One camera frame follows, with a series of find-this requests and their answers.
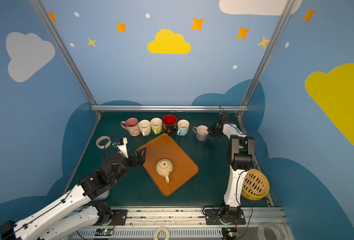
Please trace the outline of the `lavender mug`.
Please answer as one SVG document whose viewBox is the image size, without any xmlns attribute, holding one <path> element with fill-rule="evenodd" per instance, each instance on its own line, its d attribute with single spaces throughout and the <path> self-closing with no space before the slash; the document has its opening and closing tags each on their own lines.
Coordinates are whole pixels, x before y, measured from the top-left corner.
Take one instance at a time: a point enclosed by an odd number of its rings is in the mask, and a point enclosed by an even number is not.
<svg viewBox="0 0 354 240">
<path fill-rule="evenodd" d="M 205 142 L 209 134 L 208 127 L 205 125 L 193 127 L 193 132 L 196 134 L 196 138 L 199 142 Z"/>
</svg>

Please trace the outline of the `cream white mug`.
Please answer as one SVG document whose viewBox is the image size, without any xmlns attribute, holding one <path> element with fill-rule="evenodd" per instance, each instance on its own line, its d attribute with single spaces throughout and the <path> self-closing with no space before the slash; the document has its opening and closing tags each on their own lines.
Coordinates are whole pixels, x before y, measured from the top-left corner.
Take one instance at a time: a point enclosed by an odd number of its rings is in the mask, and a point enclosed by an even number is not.
<svg viewBox="0 0 354 240">
<path fill-rule="evenodd" d="M 139 122 L 139 128 L 143 136 L 148 136 L 152 132 L 151 122 L 149 120 L 141 120 Z"/>
</svg>

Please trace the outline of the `beige ceramic teapot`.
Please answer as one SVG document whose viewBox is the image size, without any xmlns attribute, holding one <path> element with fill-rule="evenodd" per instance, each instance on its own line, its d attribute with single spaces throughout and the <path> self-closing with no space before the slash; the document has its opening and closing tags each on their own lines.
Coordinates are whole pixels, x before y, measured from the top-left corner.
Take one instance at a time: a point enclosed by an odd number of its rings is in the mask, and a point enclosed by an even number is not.
<svg viewBox="0 0 354 240">
<path fill-rule="evenodd" d="M 168 159 L 162 159 L 156 164 L 156 172 L 159 176 L 164 177 L 166 183 L 170 182 L 170 174 L 173 172 L 173 163 Z"/>
</svg>

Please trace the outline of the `pink ghost mug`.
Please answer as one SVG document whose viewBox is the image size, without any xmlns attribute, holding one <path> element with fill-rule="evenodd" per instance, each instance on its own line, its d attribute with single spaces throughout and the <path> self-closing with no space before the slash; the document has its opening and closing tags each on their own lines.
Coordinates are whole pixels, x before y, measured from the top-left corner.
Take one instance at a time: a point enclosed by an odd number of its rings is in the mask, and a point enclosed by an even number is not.
<svg viewBox="0 0 354 240">
<path fill-rule="evenodd" d="M 136 118 L 129 118 L 121 122 L 121 127 L 127 130 L 132 137 L 137 137 L 141 134 L 139 121 Z"/>
</svg>

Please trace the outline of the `orange plastic tray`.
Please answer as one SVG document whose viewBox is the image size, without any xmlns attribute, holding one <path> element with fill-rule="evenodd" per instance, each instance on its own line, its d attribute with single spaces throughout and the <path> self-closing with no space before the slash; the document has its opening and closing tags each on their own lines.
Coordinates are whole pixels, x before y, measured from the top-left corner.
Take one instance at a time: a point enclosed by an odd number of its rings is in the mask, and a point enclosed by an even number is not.
<svg viewBox="0 0 354 240">
<path fill-rule="evenodd" d="M 168 134 L 140 146 L 146 149 L 144 168 L 164 196 L 170 196 L 199 172 L 196 163 Z"/>
</svg>

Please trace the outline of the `light green mug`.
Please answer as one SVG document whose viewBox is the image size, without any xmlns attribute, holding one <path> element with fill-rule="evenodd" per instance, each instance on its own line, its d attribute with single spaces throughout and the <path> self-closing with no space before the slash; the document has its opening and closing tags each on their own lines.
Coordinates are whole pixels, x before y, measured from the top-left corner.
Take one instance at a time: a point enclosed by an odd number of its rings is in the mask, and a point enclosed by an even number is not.
<svg viewBox="0 0 354 240">
<path fill-rule="evenodd" d="M 155 135 L 158 135 L 162 132 L 163 130 L 163 122 L 162 122 L 162 119 L 160 118 L 153 118 L 151 119 L 150 121 L 151 123 L 151 128 L 152 128 L 152 131 Z"/>
</svg>

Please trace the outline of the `light blue mug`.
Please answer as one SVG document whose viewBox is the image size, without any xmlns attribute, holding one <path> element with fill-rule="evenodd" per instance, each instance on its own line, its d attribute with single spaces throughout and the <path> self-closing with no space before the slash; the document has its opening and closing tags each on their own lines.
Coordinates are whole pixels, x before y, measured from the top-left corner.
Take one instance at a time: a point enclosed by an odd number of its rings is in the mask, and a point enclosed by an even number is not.
<svg viewBox="0 0 354 240">
<path fill-rule="evenodd" d="M 177 126 L 178 126 L 177 135 L 186 136 L 189 131 L 189 126 L 190 126 L 189 121 L 179 120 Z"/>
</svg>

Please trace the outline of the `black skull mug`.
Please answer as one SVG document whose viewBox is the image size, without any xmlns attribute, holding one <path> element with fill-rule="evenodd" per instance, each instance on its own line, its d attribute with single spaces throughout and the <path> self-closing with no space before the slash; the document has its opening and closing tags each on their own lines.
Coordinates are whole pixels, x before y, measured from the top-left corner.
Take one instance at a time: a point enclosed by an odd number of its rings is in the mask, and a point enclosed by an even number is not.
<svg viewBox="0 0 354 240">
<path fill-rule="evenodd" d="M 174 115 L 166 115 L 162 119 L 163 131 L 172 136 L 177 130 L 177 117 Z"/>
</svg>

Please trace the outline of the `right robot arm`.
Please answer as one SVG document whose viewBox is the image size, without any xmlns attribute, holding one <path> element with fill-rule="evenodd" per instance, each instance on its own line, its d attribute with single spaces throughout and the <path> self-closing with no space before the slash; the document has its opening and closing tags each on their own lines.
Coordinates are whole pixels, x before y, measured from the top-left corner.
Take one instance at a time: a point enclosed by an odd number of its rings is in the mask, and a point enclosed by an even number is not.
<svg viewBox="0 0 354 240">
<path fill-rule="evenodd" d="M 218 215 L 222 224 L 230 225 L 238 222 L 243 215 L 241 209 L 242 188 L 253 164 L 255 138 L 239 130 L 237 125 L 230 121 L 227 112 L 220 112 L 219 121 L 212 124 L 208 131 L 216 139 L 220 139 L 222 136 L 229 139 L 227 163 L 230 167 L 230 176 Z"/>
</svg>

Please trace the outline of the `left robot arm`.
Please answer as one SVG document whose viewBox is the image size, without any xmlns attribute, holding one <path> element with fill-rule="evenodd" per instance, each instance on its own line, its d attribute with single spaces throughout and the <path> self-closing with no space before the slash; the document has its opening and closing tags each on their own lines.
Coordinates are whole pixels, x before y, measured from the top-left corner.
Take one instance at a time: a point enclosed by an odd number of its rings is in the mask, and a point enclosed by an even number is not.
<svg viewBox="0 0 354 240">
<path fill-rule="evenodd" d="M 102 166 L 83 177 L 63 196 L 29 217 L 18 222 L 7 221 L 0 226 L 3 240 L 60 240 L 82 228 L 107 224 L 112 220 L 110 206 L 103 202 L 70 215 L 77 208 L 104 194 L 121 179 L 129 168 L 143 165 L 146 148 L 132 156 L 113 153 L 102 160 Z"/>
</svg>

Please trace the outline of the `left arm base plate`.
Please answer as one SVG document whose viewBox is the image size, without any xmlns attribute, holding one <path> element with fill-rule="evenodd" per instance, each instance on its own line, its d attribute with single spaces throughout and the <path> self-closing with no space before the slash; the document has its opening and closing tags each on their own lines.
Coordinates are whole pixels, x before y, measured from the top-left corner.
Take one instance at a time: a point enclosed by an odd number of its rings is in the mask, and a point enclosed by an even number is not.
<svg viewBox="0 0 354 240">
<path fill-rule="evenodd" d="M 128 210 L 126 209 L 112 209 L 109 215 L 106 226 L 124 226 L 126 224 L 126 219 L 128 215 Z"/>
</svg>

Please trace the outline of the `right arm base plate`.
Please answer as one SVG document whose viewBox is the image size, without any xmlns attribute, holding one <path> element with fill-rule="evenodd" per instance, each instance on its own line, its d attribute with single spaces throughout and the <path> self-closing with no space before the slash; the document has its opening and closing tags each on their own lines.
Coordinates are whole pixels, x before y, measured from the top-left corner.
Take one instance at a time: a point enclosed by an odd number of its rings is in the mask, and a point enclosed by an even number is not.
<svg viewBox="0 0 354 240">
<path fill-rule="evenodd" d="M 203 214 L 207 225 L 245 225 L 244 212 L 235 208 L 230 211 L 219 209 L 204 209 Z"/>
</svg>

